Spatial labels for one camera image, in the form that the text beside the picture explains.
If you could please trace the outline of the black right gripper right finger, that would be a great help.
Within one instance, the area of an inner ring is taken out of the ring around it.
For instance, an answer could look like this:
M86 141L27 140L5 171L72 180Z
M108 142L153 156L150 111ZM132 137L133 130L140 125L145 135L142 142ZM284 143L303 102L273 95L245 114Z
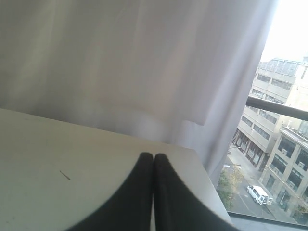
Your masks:
M153 196L157 231L237 230L197 199L165 154L154 158Z

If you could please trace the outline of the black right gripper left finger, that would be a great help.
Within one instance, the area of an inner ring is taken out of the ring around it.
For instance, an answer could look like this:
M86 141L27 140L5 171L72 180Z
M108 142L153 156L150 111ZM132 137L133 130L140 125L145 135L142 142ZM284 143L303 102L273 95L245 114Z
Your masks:
M132 171L112 196L70 231L149 231L152 216L154 158L139 155Z

